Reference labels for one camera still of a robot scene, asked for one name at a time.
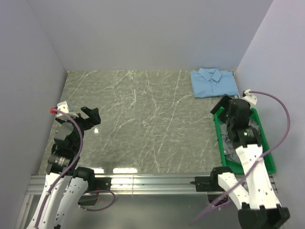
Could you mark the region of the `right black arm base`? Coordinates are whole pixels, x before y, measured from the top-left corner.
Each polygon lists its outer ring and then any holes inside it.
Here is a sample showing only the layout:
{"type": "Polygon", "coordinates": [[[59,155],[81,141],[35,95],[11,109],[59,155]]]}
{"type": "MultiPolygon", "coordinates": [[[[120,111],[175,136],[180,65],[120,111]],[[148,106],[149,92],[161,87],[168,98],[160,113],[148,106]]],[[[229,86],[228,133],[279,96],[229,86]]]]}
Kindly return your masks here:
{"type": "Polygon", "coordinates": [[[190,184],[195,185],[196,192],[220,192],[223,189],[215,185],[210,177],[195,177],[190,184]]]}

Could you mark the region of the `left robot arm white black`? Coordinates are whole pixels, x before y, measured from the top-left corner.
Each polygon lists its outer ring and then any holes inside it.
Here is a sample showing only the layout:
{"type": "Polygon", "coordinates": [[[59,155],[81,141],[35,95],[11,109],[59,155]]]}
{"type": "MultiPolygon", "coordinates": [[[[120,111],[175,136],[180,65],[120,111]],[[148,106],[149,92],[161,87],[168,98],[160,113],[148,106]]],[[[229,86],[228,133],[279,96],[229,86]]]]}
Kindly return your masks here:
{"type": "Polygon", "coordinates": [[[98,108],[82,107],[87,115],[74,113],[67,105],[51,109],[59,122],[48,159],[43,191],[30,221],[30,229],[64,229],[68,216],[84,192],[95,189],[94,171],[78,167],[83,136],[101,123],[98,108]]]}

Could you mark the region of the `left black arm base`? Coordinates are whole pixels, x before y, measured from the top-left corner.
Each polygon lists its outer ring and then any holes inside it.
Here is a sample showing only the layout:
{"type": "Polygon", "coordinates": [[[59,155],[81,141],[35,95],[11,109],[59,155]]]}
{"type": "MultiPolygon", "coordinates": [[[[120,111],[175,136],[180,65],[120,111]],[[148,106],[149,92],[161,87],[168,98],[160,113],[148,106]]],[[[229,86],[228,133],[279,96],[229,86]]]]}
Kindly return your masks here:
{"type": "Polygon", "coordinates": [[[85,194],[79,199],[78,204],[80,206],[94,206],[97,203],[99,194],[98,193],[88,193],[89,191],[96,190],[110,190],[111,178],[110,177],[98,177],[89,184],[89,187],[85,191],[85,194]]]}

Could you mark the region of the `grey long sleeve shirt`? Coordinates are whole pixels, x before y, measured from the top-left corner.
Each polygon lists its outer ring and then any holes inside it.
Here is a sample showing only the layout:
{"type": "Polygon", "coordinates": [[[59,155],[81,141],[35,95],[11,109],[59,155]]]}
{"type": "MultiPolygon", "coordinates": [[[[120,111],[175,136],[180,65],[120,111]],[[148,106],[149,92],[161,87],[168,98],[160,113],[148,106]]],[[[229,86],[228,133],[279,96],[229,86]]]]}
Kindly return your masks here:
{"type": "Polygon", "coordinates": [[[226,125],[220,123],[220,132],[221,132],[221,139],[224,147],[224,155],[225,158],[229,161],[235,162],[237,164],[241,164],[241,161],[233,147],[232,141],[228,137],[228,132],[226,129],[226,125]]]}

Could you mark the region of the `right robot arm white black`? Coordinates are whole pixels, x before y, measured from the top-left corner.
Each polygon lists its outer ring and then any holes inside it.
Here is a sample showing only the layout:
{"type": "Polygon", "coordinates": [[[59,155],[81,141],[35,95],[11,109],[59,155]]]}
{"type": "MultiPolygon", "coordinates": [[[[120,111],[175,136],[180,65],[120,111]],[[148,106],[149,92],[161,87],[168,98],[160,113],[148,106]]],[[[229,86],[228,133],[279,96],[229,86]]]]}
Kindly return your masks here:
{"type": "Polygon", "coordinates": [[[256,97],[247,95],[242,99],[224,95],[211,113],[222,107],[218,115],[226,124],[227,135],[240,159],[248,188],[242,186],[229,167],[216,167],[211,172],[210,185],[214,190],[224,190],[236,208],[243,229],[279,229],[290,218],[272,187],[264,163],[263,145],[257,129],[249,125],[256,104],[256,97]]]}

